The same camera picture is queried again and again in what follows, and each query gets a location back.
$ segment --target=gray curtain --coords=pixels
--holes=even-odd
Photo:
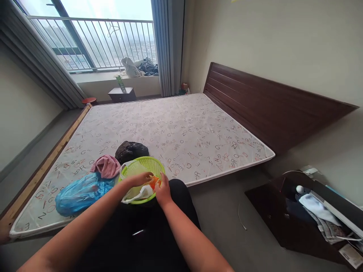
[[[25,14],[12,0],[3,0],[1,6],[1,50],[63,109],[82,108],[86,95]]]
[[[151,0],[161,96],[180,89],[183,50],[184,0]]]

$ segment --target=desk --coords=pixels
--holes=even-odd
[[[135,91],[131,87],[126,87],[126,93],[123,93],[121,88],[113,88],[109,96],[115,103],[137,101]]]
[[[263,186],[246,191],[245,194],[281,247],[345,264],[353,271],[362,272],[363,265],[355,270],[339,252],[347,241],[331,245],[325,241],[316,226],[287,211],[286,199],[295,198],[292,189],[297,185],[313,189],[316,187],[315,182],[318,181],[313,181],[304,173],[290,172]]]

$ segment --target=bed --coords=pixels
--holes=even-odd
[[[58,229],[74,219],[56,195],[123,141],[146,145],[187,186],[281,154],[356,106],[211,63],[204,93],[88,105],[2,214],[1,240]]]

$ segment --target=wooden bed frame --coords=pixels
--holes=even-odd
[[[3,212],[0,214],[0,244],[4,244],[10,241],[9,232],[15,219],[18,217],[20,212],[28,203],[31,196],[34,194],[39,185],[42,183],[43,178],[45,178],[45,175],[48,173],[54,162],[57,160],[57,158],[63,151],[64,147],[67,145],[73,133],[76,131],[79,124],[82,122],[82,120],[89,112],[91,107],[92,107],[91,104],[87,104],[85,106],[85,108],[82,110],[77,120],[74,121],[74,123],[62,136],[62,138],[58,141],[58,143],[55,145],[52,151],[43,160],[41,165],[33,173],[30,179],[28,179],[28,181],[24,184],[22,189],[18,192],[18,194],[6,207],[6,209],[3,210]]]
[[[282,154],[357,106],[212,62],[204,93],[276,154]],[[88,104],[0,215],[0,244],[92,106]]]

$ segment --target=blue object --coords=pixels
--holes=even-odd
[[[56,197],[56,209],[62,216],[71,216],[87,209],[112,189],[114,179],[103,179],[96,172],[65,187]]]

